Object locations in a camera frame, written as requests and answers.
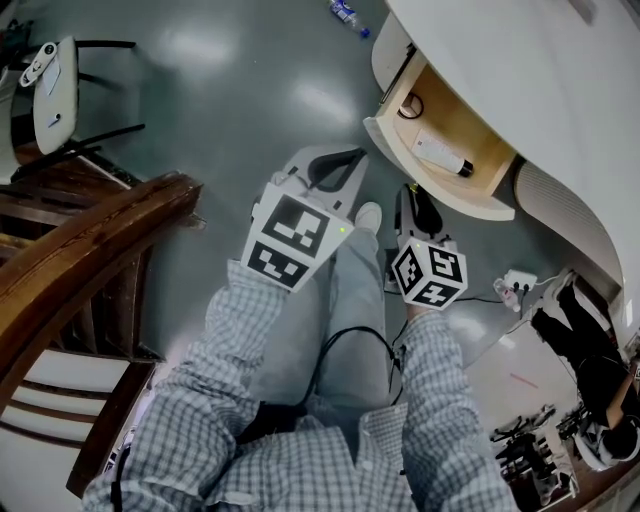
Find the white curved table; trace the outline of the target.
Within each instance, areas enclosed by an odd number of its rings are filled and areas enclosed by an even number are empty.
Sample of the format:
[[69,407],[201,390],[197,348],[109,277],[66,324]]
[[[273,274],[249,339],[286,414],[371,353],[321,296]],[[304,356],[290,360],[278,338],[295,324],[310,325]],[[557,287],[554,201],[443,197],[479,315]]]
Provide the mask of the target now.
[[640,300],[640,15],[626,0],[385,0],[498,135],[604,225]]

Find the grey chair with black legs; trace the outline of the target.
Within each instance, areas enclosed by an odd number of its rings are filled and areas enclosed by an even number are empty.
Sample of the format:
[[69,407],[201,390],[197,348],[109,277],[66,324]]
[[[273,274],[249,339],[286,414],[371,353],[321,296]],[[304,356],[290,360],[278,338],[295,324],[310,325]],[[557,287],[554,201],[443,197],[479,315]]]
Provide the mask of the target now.
[[[79,71],[78,51],[84,48],[117,48],[133,49],[136,43],[122,40],[77,40],[72,36],[53,42],[57,44],[56,57],[59,59],[61,74],[52,94],[47,96],[42,83],[42,75],[37,82],[26,88],[33,88],[33,128],[35,142],[42,157],[28,165],[23,165],[23,170],[31,170],[42,163],[51,165],[55,161],[62,161],[66,157],[77,156],[82,149],[92,144],[129,133],[141,131],[143,124],[137,124],[120,128],[84,140],[74,141],[72,136],[76,131],[79,108],[79,83],[100,83],[102,80],[93,75],[83,74]],[[40,47],[31,47],[17,56],[17,60],[9,64],[2,77],[7,92],[13,94],[18,87],[23,71],[28,67]],[[60,113],[62,118],[55,126],[48,128],[49,119]]]

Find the white tube with black cap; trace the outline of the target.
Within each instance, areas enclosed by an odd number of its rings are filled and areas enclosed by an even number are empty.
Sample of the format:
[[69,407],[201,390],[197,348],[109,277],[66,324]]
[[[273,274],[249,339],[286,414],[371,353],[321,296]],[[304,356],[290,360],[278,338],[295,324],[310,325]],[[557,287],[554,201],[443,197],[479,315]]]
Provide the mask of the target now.
[[445,171],[465,178],[474,172],[473,164],[457,155],[447,144],[425,129],[421,129],[411,147],[413,155]]

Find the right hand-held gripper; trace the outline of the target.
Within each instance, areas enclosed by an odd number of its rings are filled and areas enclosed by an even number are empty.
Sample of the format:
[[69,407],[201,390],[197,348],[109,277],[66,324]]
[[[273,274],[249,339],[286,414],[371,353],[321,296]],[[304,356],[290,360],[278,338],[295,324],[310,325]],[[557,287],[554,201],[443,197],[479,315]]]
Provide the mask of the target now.
[[398,252],[389,260],[389,292],[408,305],[443,311],[468,289],[466,257],[448,235],[430,241],[443,229],[440,213],[423,189],[403,185],[396,195],[394,229]]

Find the person's checked shirt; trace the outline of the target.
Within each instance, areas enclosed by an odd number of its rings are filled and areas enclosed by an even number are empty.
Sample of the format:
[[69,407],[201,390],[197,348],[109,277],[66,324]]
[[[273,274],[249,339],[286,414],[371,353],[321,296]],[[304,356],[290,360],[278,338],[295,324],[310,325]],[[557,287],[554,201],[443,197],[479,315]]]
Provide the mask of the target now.
[[233,403],[156,402],[112,477],[82,512],[516,512],[464,400],[409,405],[405,472],[370,438],[304,422],[239,449],[248,412]]

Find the person's white shoe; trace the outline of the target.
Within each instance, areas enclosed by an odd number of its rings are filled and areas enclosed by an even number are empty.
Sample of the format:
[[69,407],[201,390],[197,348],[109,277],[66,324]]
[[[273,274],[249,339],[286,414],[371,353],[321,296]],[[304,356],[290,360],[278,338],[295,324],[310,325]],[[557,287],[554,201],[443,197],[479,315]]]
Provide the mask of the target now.
[[376,235],[382,223],[382,209],[376,202],[366,202],[357,211],[354,218],[356,229],[367,230]]

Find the plastic water bottle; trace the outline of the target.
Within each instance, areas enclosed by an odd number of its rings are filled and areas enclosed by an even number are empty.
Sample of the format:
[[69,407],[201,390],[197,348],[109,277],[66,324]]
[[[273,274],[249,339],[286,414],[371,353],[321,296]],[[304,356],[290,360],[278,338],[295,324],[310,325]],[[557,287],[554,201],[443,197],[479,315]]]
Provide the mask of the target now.
[[370,30],[361,21],[354,9],[346,0],[327,0],[330,12],[359,37],[366,39],[370,36]]

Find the white stair steps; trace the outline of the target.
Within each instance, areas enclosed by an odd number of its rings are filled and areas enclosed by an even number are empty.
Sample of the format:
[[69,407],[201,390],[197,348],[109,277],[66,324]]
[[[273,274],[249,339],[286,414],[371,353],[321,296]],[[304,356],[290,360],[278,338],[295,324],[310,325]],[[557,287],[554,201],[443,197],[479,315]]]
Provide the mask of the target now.
[[102,472],[122,422],[109,420],[97,441],[92,431],[130,367],[119,357],[44,351],[0,406],[0,490],[38,481],[63,487],[71,457],[86,450],[89,475]]

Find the person's grey trousers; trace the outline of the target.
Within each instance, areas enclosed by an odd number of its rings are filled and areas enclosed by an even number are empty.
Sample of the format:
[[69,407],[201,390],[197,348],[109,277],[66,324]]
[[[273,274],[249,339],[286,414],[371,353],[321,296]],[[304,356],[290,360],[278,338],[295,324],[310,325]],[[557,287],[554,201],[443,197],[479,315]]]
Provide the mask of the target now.
[[294,405],[318,369],[317,395],[339,417],[388,405],[389,356],[376,235],[355,229],[297,293],[271,327],[250,390],[260,400]]

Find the person's left forearm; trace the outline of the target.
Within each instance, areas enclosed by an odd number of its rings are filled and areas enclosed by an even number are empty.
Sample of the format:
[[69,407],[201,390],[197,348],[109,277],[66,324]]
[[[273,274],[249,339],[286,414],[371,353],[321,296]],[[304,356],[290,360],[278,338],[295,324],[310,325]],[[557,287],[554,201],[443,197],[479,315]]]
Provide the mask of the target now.
[[250,383],[288,293],[236,260],[227,263],[227,278],[211,299],[203,333],[156,388],[145,420],[156,454],[228,451],[257,415]]

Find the large white wooden drawer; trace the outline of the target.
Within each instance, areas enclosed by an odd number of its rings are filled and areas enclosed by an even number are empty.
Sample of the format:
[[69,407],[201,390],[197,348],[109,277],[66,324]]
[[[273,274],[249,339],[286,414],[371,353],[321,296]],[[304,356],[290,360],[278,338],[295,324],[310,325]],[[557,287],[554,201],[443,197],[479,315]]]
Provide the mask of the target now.
[[[398,115],[409,93],[424,103],[415,120]],[[408,60],[378,112],[363,120],[380,152],[411,181],[437,200],[465,215],[496,222],[514,219],[514,209],[494,197],[516,152],[476,115],[417,52]],[[474,166],[465,178],[415,157],[411,147],[425,129]]]

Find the cluttered equipment pile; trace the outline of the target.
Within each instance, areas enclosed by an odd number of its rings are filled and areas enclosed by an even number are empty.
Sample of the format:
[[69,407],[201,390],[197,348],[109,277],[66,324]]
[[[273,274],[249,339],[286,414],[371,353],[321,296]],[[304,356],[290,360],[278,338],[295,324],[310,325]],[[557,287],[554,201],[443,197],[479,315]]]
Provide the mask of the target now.
[[29,47],[34,21],[19,22],[16,18],[0,30],[0,55],[15,54]]

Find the small clear bottle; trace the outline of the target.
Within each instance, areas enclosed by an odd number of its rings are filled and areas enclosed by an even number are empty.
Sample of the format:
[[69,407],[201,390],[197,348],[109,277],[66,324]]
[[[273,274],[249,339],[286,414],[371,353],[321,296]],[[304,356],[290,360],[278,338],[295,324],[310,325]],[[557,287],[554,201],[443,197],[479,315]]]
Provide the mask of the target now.
[[508,309],[516,313],[519,313],[521,311],[518,294],[507,285],[504,279],[496,279],[493,283],[493,288],[502,303]]

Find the white round item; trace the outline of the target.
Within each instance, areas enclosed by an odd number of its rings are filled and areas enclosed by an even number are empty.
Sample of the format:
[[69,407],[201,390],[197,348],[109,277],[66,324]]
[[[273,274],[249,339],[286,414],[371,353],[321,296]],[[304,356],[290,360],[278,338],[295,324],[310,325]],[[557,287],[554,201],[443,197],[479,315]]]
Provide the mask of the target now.
[[414,93],[409,93],[398,109],[398,115],[406,120],[418,119],[423,112],[424,103],[422,99]]

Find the workbench equipment clutter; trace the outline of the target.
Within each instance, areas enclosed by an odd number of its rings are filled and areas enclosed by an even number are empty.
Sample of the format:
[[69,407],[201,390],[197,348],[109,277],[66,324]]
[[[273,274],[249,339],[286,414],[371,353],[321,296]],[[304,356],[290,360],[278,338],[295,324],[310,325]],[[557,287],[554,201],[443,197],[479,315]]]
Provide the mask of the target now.
[[521,512],[545,512],[578,494],[569,452],[551,422],[556,412],[545,404],[490,434],[502,478]]

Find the white paper card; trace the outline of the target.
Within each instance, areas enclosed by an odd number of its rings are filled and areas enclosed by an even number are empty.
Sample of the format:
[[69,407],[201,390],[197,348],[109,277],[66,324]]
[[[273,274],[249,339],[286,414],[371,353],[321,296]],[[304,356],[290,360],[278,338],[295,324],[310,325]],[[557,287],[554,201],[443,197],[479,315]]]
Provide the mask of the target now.
[[52,94],[61,74],[59,59],[55,57],[42,74],[42,83],[47,96]]

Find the wooden stair railing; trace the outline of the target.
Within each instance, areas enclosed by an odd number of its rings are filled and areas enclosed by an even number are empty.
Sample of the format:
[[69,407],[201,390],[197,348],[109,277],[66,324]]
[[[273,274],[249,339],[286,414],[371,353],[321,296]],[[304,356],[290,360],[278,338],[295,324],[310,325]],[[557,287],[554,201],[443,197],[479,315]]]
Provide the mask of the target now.
[[[140,339],[152,248],[191,222],[200,191],[178,172],[126,186],[83,162],[0,186],[0,406],[48,349],[123,358],[131,367],[92,431],[97,441],[118,419],[113,448],[121,442],[161,363]],[[73,504],[98,475],[89,475],[90,454],[71,457],[63,487],[38,481],[0,490],[0,505],[37,509],[37,491]]]

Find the person's right forearm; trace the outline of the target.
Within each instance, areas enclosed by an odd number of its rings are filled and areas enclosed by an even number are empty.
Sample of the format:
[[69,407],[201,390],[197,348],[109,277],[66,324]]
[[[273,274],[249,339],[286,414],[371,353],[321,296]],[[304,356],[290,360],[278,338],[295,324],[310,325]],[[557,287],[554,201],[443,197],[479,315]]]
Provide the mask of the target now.
[[485,449],[461,349],[447,321],[418,306],[407,308],[407,319],[404,452],[437,458],[449,450]]

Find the white handheld device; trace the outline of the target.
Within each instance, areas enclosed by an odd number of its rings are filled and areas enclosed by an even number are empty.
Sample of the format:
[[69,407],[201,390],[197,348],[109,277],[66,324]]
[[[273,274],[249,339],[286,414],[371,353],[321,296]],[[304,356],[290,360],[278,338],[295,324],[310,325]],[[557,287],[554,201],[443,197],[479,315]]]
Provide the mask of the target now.
[[35,57],[23,71],[19,84],[23,87],[30,87],[34,85],[40,76],[44,73],[47,67],[53,62],[57,54],[57,44],[48,42],[43,44]]

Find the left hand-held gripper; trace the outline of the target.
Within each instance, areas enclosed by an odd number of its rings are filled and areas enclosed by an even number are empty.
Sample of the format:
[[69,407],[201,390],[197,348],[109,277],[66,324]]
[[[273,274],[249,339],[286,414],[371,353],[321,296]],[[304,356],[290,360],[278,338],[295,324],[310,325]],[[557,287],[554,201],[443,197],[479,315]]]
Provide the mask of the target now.
[[351,144],[299,150],[254,205],[241,265],[299,291],[353,232],[345,218],[368,164],[367,152]]

